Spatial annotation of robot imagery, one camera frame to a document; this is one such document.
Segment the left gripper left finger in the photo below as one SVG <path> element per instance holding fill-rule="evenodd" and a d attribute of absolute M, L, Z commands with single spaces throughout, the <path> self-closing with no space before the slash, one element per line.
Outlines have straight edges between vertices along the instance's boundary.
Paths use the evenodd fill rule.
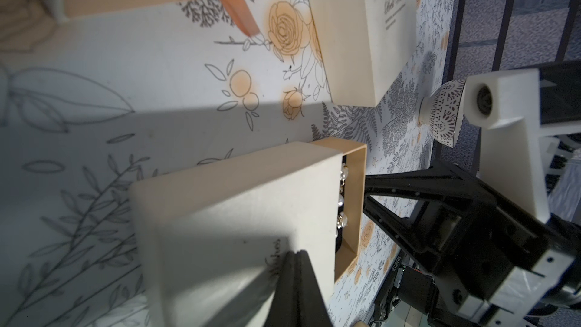
<path fill-rule="evenodd" d="M 297 325 L 297 253 L 289 251 L 284 259 L 275 294 L 265 327 L 291 327 Z"/>

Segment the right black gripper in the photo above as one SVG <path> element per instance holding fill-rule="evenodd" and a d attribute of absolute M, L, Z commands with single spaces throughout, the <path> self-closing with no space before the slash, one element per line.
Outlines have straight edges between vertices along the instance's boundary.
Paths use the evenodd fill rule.
<path fill-rule="evenodd" d="M 521 326 L 545 309 L 580 309 L 580 227 L 541 223 L 495 192 L 471 192 L 452 163 L 370 175 L 363 213 L 434 278 L 445 307 L 480 326 Z M 408 217 L 376 196 L 418 201 Z"/>

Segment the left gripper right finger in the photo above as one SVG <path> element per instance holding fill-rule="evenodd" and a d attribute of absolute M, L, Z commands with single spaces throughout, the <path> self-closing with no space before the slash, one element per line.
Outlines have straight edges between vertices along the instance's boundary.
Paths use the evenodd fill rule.
<path fill-rule="evenodd" d="M 295 262 L 296 326 L 332 326 L 308 253 L 299 251 Z"/>

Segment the pearl earrings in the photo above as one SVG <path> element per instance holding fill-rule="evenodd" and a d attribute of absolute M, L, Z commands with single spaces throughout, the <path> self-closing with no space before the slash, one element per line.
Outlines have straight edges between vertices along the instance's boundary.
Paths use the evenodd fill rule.
<path fill-rule="evenodd" d="M 344 212 L 345 207 L 345 186 L 346 179 L 349 176 L 349 168 L 345 163 L 342 163 L 340 171 L 340 188 L 339 197 L 337 202 L 338 214 L 336 222 L 336 233 L 335 238 L 338 239 L 342 230 L 348 225 L 348 217 Z"/>

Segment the cream drawer jewelry box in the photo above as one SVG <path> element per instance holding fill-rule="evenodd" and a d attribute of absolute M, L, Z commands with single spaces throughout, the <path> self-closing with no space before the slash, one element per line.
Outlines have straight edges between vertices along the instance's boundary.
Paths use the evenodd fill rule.
<path fill-rule="evenodd" d="M 292 142 L 137 181 L 128 192 L 155 326 L 260 326 L 289 251 L 324 301 L 359 257 L 367 147 Z M 342 163 L 349 168 L 335 238 Z"/>

